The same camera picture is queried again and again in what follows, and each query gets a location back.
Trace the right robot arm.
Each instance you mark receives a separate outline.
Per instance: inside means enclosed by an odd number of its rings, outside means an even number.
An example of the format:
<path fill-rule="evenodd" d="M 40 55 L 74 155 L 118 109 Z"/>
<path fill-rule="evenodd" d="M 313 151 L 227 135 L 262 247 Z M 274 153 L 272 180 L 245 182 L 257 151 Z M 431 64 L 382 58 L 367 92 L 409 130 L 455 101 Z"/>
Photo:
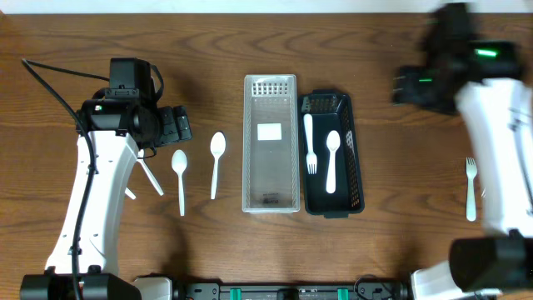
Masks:
<path fill-rule="evenodd" d="M 532 90 L 517 46 L 482 39 L 464 2 L 435 10 L 422 66 L 397 70 L 392 101 L 459 114 L 483 199 L 484 237 L 460 238 L 444 262 L 417 270 L 414 299 L 489 299 L 532 286 Z"/>

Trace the white plastic spoon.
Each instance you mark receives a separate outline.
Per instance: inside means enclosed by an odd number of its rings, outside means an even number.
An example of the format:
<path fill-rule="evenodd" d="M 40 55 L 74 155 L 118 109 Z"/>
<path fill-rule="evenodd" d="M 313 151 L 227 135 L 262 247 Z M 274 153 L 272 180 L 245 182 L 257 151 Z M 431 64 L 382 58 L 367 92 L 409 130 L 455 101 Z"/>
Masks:
<path fill-rule="evenodd" d="M 326 192 L 333 194 L 336 191 L 336 151 L 341 146 L 340 134 L 336 130 L 329 132 L 326 147 L 329 151 L 328 169 L 326 175 Z"/>
<path fill-rule="evenodd" d="M 132 200 L 136 199 L 136 195 L 128 187 L 125 189 L 125 194 Z"/>
<path fill-rule="evenodd" d="M 226 138 L 223 132 L 216 132 L 211 140 L 210 151 L 214 158 L 213 173 L 212 173 L 212 187 L 211 187 L 211 200 L 216 198 L 217 193 L 217 181 L 218 181 L 218 165 L 219 160 L 226 150 Z"/>
<path fill-rule="evenodd" d="M 162 187 L 161 185 L 159 184 L 158 180 L 156 179 L 156 177 L 154 176 L 154 174 L 152 173 L 151 169 L 148 167 L 148 165 L 146 164 L 145 162 L 145 156 L 144 156 L 144 151 L 141 149 L 139 152 L 138 152 L 138 157 L 137 157 L 137 162 L 141 165 L 143 171 L 145 172 L 145 174 L 147 175 L 150 183 L 153 185 L 153 187 L 155 188 L 155 190 L 157 191 L 157 193 L 160 195 L 160 196 L 163 196 L 164 195 L 164 192 L 162 190 Z"/>
<path fill-rule="evenodd" d="M 185 193 L 183 185 L 183 173 L 187 169 L 187 156 L 182 150 L 176 150 L 172 155 L 172 169 L 177 174 L 179 212 L 185 215 Z"/>

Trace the white plastic fork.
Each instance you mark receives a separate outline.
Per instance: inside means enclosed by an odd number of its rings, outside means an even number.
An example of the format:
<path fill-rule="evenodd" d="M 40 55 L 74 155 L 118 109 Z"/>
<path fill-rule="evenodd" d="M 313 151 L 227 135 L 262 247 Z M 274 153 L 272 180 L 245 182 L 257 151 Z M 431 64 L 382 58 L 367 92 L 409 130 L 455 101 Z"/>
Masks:
<path fill-rule="evenodd" d="M 314 152 L 314 143 L 313 143 L 313 118 L 312 115 L 307 113 L 303 116 L 303 125 L 306 135 L 306 145 L 307 145 L 307 155 L 306 155 L 306 165 L 307 172 L 310 175 L 316 174 L 317 171 L 317 156 Z"/>
<path fill-rule="evenodd" d="M 466 219 L 474 222 L 477 218 L 474 180 L 477 176 L 477 166 L 473 157 L 466 158 L 467 195 L 466 195 Z"/>

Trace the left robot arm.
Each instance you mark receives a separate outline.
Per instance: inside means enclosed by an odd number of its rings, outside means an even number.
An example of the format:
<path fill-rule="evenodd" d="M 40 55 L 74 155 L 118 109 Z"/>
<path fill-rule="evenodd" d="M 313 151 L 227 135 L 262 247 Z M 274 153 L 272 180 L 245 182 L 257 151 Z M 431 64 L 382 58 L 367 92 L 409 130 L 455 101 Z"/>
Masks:
<path fill-rule="evenodd" d="M 22 299 L 184 299 L 186 287 L 165 275 L 133 282 L 118 275 L 117 240 L 132 169 L 156 151 L 188 141 L 183 106 L 158 107 L 164 81 L 157 67 L 134 57 L 110 62 L 108 87 L 77 111 L 77 171 L 62 231 L 41 274 L 22 280 Z"/>

